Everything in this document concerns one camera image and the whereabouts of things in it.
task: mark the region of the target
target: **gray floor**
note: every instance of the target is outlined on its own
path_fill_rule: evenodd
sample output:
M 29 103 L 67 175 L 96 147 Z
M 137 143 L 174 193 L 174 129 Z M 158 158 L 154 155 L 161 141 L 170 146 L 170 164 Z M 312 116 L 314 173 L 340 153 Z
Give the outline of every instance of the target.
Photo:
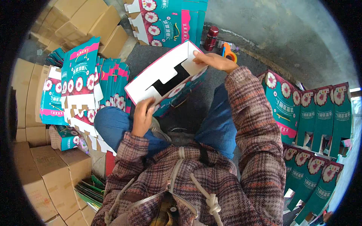
M 133 79 L 142 70 L 169 50 L 170 48 L 136 44 L 126 60 L 126 64 L 129 65 L 131 72 L 129 79 Z M 240 51 L 237 57 L 237 63 L 239 65 L 247 66 L 254 75 L 268 69 L 266 65 L 244 52 Z M 211 106 L 215 88 L 224 82 L 225 77 L 225 72 L 210 68 L 207 71 L 207 76 L 203 84 L 196 91 L 191 93 L 187 101 L 159 120 L 161 128 L 166 132 L 169 128 L 181 127 L 186 128 L 189 133 L 195 134 Z M 236 148 L 234 151 L 233 162 L 237 166 L 239 157 L 240 153 L 238 148 Z

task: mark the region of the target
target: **person's right hand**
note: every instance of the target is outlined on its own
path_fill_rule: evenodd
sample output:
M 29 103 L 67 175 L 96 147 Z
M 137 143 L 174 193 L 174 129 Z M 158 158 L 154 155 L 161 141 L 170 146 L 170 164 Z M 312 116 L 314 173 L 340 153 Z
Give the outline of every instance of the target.
M 196 64 L 205 63 L 213 68 L 225 71 L 226 73 L 231 73 L 234 69 L 239 67 L 239 65 L 237 65 L 234 61 L 222 57 L 218 54 L 202 54 L 199 51 L 195 50 L 194 56 L 195 59 L 193 59 L 193 61 Z
M 135 113 L 133 115 L 133 129 L 131 135 L 143 137 L 148 129 L 150 128 L 152 122 L 152 114 L 155 107 L 150 107 L 147 110 L 147 107 L 155 102 L 154 97 L 142 100 L 136 105 Z

